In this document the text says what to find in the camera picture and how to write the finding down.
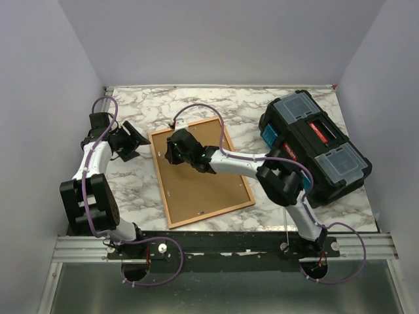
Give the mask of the red wooden photo frame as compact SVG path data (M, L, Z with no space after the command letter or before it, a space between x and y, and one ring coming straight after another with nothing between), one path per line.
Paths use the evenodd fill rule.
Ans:
M200 173L189 164L171 165L164 155L173 130L149 134L168 228L178 228L255 205L247 179L235 174Z

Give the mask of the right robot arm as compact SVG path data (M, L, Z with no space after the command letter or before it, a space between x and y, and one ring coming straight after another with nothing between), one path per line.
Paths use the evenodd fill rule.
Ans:
M284 207L301 240L302 251L316 256L325 248L327 228L314 215L308 194L314 178L302 164L279 156L242 154L221 146L203 146L186 129L175 131L166 140L165 159L170 164L187 163L201 173L232 173L255 179L268 199Z

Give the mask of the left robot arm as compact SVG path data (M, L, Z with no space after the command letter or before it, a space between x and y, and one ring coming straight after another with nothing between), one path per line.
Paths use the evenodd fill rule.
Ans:
M81 142L82 162L73 178L60 184L60 195L76 236L106 237L122 242L130 258L139 258L145 250L143 234L136 223L120 217L117 201L105 177L113 155L128 162L140 156L137 148L149 145L128 121L112 128L110 113L89 115L91 129Z

